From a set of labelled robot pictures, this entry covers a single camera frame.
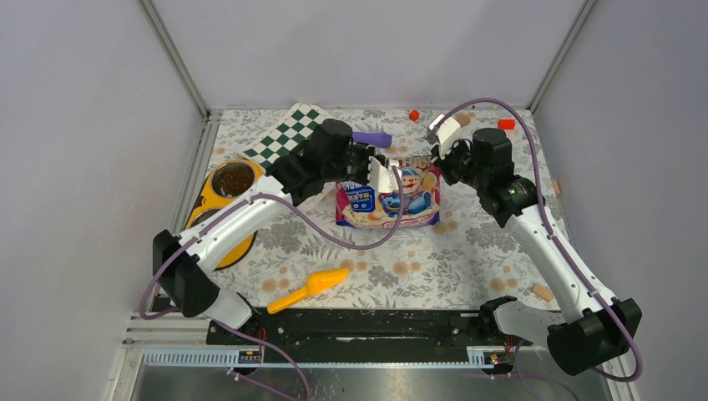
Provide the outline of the yellow plastic scoop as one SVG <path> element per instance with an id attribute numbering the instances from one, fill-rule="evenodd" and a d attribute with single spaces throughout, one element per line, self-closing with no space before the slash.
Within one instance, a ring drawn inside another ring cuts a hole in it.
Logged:
<path id="1" fill-rule="evenodd" d="M 305 285 L 293 293 L 270 303 L 266 310 L 269 314 L 276 314 L 284 309 L 292 307 L 302 300 L 313 297 L 335 285 L 343 282 L 349 276 L 347 268 L 326 270 L 312 273 L 305 282 Z"/>

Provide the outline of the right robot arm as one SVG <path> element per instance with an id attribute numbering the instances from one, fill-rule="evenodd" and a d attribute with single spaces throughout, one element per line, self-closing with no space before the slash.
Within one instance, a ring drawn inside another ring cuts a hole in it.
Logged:
<path id="1" fill-rule="evenodd" d="M 559 305 L 559 312 L 530 307 L 513 297 L 486 302 L 478 330 L 487 343 L 508 336 L 547 348 L 568 375 L 589 369 L 627 352 L 635 355 L 636 380 L 643 362 L 634 340 L 642 312 L 631 299 L 620 300 L 587 267 L 556 221 L 537 186 L 514 171 L 513 146 L 501 129 L 474 132 L 463 140 L 459 129 L 427 134 L 432 160 L 443 179 L 475 189 L 481 207 L 527 253 Z"/>

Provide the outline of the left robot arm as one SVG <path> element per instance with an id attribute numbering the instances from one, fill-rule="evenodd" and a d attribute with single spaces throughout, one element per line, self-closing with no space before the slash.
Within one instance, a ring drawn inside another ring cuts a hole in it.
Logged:
<path id="1" fill-rule="evenodd" d="M 153 277 L 184 317 L 206 316 L 227 323 L 238 343 L 249 343 L 259 322 L 245 299 L 229 295 L 210 278 L 217 264 L 239 243 L 275 217 L 322 193 L 325 184 L 367 184 L 386 159 L 375 147 L 353 139 L 351 127 L 326 119 L 293 149 L 271 163 L 250 189 L 199 225 L 153 239 Z"/>

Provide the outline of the cat food bag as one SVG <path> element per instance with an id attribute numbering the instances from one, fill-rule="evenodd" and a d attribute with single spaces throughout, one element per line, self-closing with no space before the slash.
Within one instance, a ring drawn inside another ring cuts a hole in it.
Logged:
<path id="1" fill-rule="evenodd" d="M 336 184 L 336 224 L 366 229 L 390 229 L 402 214 L 401 226 L 436 225 L 440 220 L 441 172 L 428 156 L 399 160 L 403 193 L 394 186 L 379 192 L 353 181 Z"/>

